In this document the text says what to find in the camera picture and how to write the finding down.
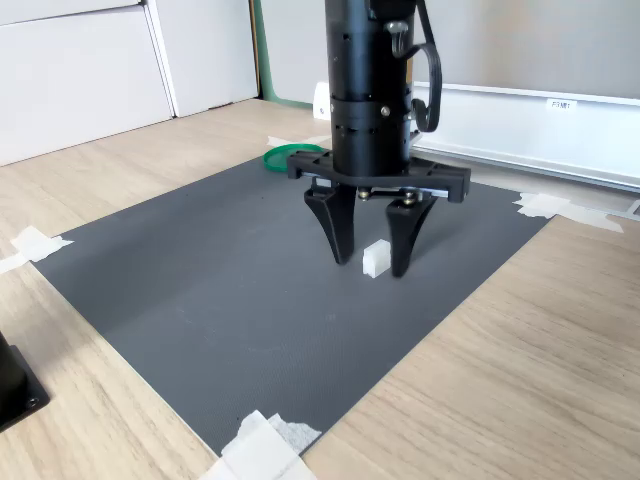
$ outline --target green object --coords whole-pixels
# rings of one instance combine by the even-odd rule
[[[262,157],[264,166],[268,170],[274,172],[286,172],[287,171],[287,158],[289,155],[293,155],[299,150],[306,150],[308,152],[324,152],[324,148],[311,143],[292,143],[291,145],[282,145],[269,150]]]

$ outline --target wooden table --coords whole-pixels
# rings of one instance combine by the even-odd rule
[[[242,102],[0,168],[0,255],[329,133]],[[555,218],[304,457],[320,479],[640,478],[640,223]],[[32,266],[0,330],[52,395],[0,434],[0,478],[197,479],[215,455]]]

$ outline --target white wall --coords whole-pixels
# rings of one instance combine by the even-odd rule
[[[0,0],[0,25],[135,5],[139,0]]]
[[[140,6],[0,27],[0,165],[171,118]]]
[[[258,95],[248,1],[148,4],[176,115]]]

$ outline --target white cube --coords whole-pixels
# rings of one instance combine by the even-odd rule
[[[376,243],[364,249],[362,257],[362,273],[376,278],[382,272],[391,267],[391,244],[386,240],[378,240]]]

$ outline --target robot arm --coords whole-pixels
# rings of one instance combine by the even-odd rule
[[[416,8],[426,42],[413,45]],[[290,178],[313,177],[305,202],[320,221],[337,263],[354,250],[353,214],[361,200],[394,198],[387,207],[391,271],[401,277],[437,197],[462,202],[468,169],[410,156],[411,120],[438,127],[442,72],[424,0],[325,0],[333,151],[297,152]],[[427,54],[430,99],[412,99],[408,60]]]

